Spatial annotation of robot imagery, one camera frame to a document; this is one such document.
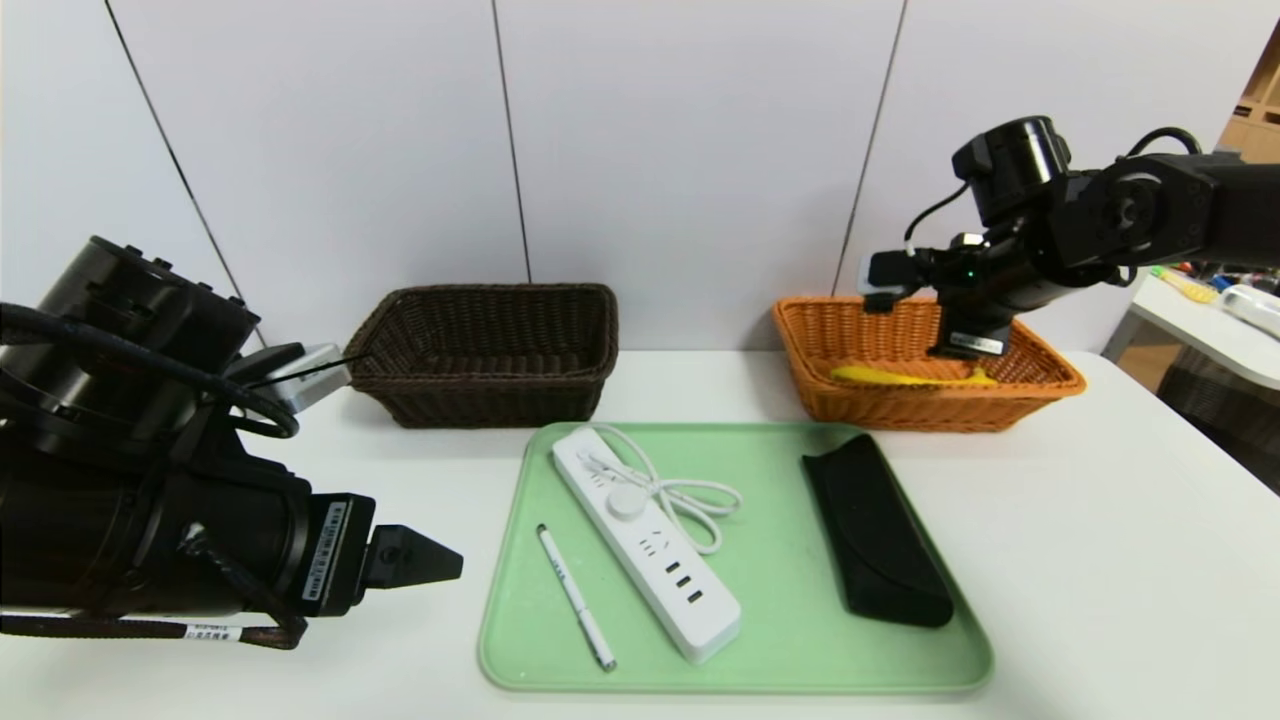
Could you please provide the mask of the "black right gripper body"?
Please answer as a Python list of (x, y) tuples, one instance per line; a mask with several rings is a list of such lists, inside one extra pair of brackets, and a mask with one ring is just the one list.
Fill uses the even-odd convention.
[(1010, 346), (1011, 315), (989, 307), (940, 305), (940, 324), (928, 354), (934, 357), (1002, 357)]

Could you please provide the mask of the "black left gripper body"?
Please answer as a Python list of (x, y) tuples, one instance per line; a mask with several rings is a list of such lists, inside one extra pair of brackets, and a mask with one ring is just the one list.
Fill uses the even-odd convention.
[(360, 573), (376, 503), (314, 493), (285, 469), (183, 477), (173, 496), (179, 530), (198, 523), (218, 550), (305, 618), (342, 616), (362, 597)]

